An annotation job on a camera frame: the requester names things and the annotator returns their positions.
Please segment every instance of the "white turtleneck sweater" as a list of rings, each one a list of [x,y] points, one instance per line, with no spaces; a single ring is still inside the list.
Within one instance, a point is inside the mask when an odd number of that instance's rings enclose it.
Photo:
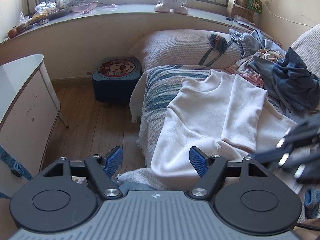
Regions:
[[[267,94],[239,75],[213,69],[201,82],[184,78],[152,157],[158,180],[172,189],[191,189],[199,179],[189,161],[192,146],[228,160],[274,148],[296,123],[279,114]]]

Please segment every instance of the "wall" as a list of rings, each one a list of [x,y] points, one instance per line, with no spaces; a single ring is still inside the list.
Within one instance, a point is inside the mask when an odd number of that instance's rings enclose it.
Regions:
[[[17,25],[21,11],[21,0],[0,0],[0,40],[7,37],[8,31]]]
[[[272,0],[270,11],[283,18],[315,26],[320,23],[320,0]],[[263,5],[259,27],[280,41],[284,49],[310,28],[271,15]]]
[[[0,65],[41,53],[51,79],[86,77],[86,72],[93,72],[105,57],[130,56],[130,48],[148,33],[170,29],[228,33],[229,28],[181,14],[89,16],[43,26],[0,44]]]

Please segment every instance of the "table top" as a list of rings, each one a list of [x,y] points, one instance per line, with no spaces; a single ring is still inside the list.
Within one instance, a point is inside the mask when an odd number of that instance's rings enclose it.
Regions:
[[[0,129],[7,113],[42,62],[43,55],[35,54],[0,66]]]

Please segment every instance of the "blue stool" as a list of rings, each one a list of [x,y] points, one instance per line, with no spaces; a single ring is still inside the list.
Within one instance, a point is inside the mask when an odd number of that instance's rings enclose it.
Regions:
[[[128,104],[141,75],[141,64],[136,58],[105,58],[92,75],[96,100]]]

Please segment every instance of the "blue gripper pad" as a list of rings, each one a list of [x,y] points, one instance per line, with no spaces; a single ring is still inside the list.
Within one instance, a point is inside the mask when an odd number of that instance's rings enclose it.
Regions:
[[[193,148],[190,148],[189,160],[200,177],[208,171],[205,159]]]
[[[116,170],[119,168],[123,160],[123,151],[119,147],[115,152],[108,158],[106,167],[104,171],[111,178],[115,174]]]

